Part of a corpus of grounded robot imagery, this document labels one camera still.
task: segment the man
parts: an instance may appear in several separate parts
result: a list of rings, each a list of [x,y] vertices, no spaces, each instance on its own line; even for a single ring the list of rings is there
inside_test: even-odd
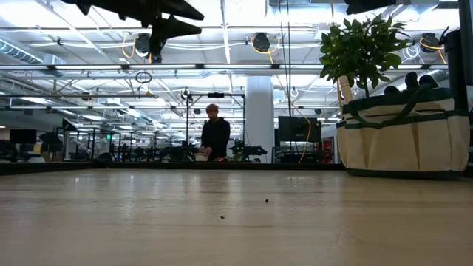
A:
[[[215,104],[207,106],[208,122],[202,130],[202,145],[200,152],[204,153],[208,161],[227,156],[227,144],[230,139],[230,123],[218,117],[219,108]]]

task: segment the canvas tool bag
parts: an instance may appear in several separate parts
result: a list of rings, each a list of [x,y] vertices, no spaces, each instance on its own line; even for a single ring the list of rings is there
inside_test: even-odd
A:
[[[449,179],[468,162],[468,113],[454,109],[450,89],[352,100],[342,116],[338,149],[351,175]]]

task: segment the fluorescent light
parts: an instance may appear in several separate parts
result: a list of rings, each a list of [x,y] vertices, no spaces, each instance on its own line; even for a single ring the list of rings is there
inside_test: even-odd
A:
[[[125,63],[127,63],[127,64],[130,64],[130,62],[129,62],[128,60],[126,60],[125,58],[119,58],[118,60],[123,61],[123,62],[125,62]]]
[[[96,121],[105,120],[105,118],[99,117],[97,115],[82,115],[82,117],[87,118],[89,120],[96,120]]]
[[[281,65],[282,69],[288,69],[289,65]],[[321,64],[291,64],[291,69],[323,69],[324,65]]]
[[[205,64],[205,69],[270,69],[270,64]]]
[[[88,109],[88,106],[51,106],[53,109]]]
[[[39,104],[48,104],[50,103],[48,100],[45,100],[43,98],[37,98],[37,97],[21,97],[20,99],[22,100],[27,100],[32,103],[39,103]]]
[[[47,66],[0,66],[0,70],[48,70]]]
[[[448,65],[431,65],[430,69],[448,69]]]
[[[93,106],[93,109],[128,109],[128,106]]]
[[[139,64],[129,67],[130,69],[195,69],[193,64]]]
[[[80,65],[80,66],[56,66],[57,70],[113,70],[121,69],[121,65]]]
[[[45,106],[8,106],[10,109],[46,109]]]
[[[399,65],[398,66],[398,69],[420,69],[422,68],[422,65],[409,65],[409,64],[406,64],[406,65]]]
[[[136,110],[133,110],[133,109],[127,109],[126,112],[128,112],[130,115],[138,118],[138,117],[141,117],[141,114],[136,111]]]
[[[70,111],[67,111],[67,110],[61,110],[59,109],[60,112],[63,112],[64,114],[67,114],[67,115],[75,115],[73,112],[70,112]]]

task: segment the black monitor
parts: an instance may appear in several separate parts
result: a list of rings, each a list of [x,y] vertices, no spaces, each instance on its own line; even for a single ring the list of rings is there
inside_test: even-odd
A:
[[[317,118],[308,118],[312,129],[309,142],[321,141],[321,123]],[[309,123],[303,117],[279,117],[279,141],[305,142],[309,134]]]
[[[11,129],[10,142],[14,144],[36,144],[36,129]]]

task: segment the wooden table surface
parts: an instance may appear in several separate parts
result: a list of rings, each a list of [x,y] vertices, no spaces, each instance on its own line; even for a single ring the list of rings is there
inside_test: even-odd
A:
[[[473,180],[131,169],[5,176],[0,265],[473,265]]]

